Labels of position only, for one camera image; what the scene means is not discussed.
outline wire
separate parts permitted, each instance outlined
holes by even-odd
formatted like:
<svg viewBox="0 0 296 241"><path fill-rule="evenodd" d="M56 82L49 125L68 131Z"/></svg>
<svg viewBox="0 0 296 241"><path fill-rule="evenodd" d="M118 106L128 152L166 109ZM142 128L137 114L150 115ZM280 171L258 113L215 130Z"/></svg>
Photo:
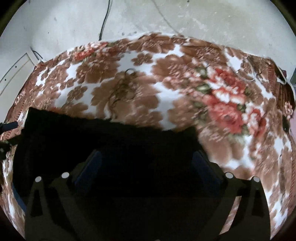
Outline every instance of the wire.
<svg viewBox="0 0 296 241"><path fill-rule="evenodd" d="M42 56L37 51L32 50L32 52L38 54L41 57L41 59L43 59Z"/></svg>
<svg viewBox="0 0 296 241"><path fill-rule="evenodd" d="M103 31L104 31L104 28L105 28L105 25L106 25L107 18L109 16L110 11L111 11L112 4L113 4L113 0L108 0L108 8L107 8L107 12L106 12L106 15L105 15L105 18L104 18L104 21L103 21L103 24L102 24L102 28L101 28L101 31L100 31L99 41L102 40Z"/></svg>

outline black cable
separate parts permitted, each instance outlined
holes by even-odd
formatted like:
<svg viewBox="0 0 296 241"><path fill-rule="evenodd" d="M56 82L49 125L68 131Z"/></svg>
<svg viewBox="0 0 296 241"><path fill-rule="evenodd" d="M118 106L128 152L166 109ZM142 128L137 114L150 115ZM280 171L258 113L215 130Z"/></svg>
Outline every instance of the black cable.
<svg viewBox="0 0 296 241"><path fill-rule="evenodd" d="M110 13L110 10L111 10L111 7L112 7L112 3L113 3L113 0L109 0L108 1L108 8L107 8L107 12L106 12L106 15L105 15L105 18L104 18L104 21L103 21L103 24L102 24L102 28L101 28L101 31L100 31L99 41L102 40L103 31L104 31L104 28L105 28L105 25L106 25L106 21L107 21L107 18L109 16L109 13Z"/></svg>
<svg viewBox="0 0 296 241"><path fill-rule="evenodd" d="M43 59L42 56L37 51L32 50L32 52L38 54L41 57L41 59Z"/></svg>

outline white panel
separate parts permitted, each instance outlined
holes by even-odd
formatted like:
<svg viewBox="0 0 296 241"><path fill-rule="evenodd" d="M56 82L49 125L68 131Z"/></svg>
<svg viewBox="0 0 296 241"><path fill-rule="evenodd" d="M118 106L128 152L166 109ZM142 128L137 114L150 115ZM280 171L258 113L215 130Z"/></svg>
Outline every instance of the white panel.
<svg viewBox="0 0 296 241"><path fill-rule="evenodd" d="M34 64L25 54L0 81L0 122L3 122L17 94L34 69Z"/></svg>

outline brown floral pattern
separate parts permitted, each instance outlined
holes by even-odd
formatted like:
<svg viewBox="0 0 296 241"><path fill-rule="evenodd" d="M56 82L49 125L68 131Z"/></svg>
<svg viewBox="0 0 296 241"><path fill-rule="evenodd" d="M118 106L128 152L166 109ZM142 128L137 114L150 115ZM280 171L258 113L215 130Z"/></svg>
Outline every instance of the brown floral pattern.
<svg viewBox="0 0 296 241"><path fill-rule="evenodd" d="M242 62L238 71L229 56ZM296 206L296 144L282 126L295 100L277 76L270 59L195 38L149 33L93 42L36 66L7 114L6 121L18 121L19 128L1 140L21 132L30 106L175 131L194 126L210 161L224 172L260 177L274 236ZM0 205L24 235L24 213L11 188L14 151L3 163Z"/></svg>

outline floral bedspread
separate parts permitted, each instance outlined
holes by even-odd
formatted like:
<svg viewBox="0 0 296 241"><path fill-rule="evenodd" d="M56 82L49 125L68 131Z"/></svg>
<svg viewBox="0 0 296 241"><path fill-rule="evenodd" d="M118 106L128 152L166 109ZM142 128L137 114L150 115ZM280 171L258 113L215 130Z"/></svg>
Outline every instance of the floral bedspread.
<svg viewBox="0 0 296 241"><path fill-rule="evenodd" d="M295 143L283 128L295 100L283 75L271 59L192 37L93 42L36 66L7 115L20 127L2 139L20 133L30 106L163 130L195 126L210 161L237 178L261 179L274 236L296 205ZM14 152L3 162L0 204L24 235L25 215L11 188Z"/></svg>

